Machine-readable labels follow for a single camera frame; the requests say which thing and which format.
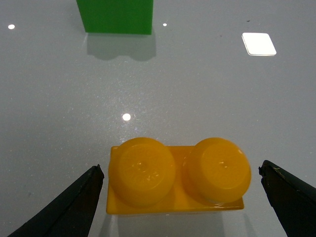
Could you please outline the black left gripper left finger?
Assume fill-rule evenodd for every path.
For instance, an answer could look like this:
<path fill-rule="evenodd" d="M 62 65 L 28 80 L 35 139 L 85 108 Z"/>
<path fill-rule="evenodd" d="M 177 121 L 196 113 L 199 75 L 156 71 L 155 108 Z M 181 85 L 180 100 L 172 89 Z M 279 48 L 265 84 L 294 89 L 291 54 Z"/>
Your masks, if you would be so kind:
<path fill-rule="evenodd" d="M 92 166 L 11 237 L 86 237 L 103 186 L 104 173 Z"/>

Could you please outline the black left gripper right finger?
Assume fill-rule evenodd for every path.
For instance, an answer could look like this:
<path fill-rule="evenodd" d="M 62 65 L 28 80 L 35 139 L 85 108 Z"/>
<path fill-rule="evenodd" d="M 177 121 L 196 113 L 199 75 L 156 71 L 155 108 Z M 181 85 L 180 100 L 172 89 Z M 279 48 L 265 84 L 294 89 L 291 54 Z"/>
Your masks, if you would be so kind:
<path fill-rule="evenodd" d="M 261 184 L 288 237 L 316 235 L 316 189 L 269 160 L 259 167 Z"/>

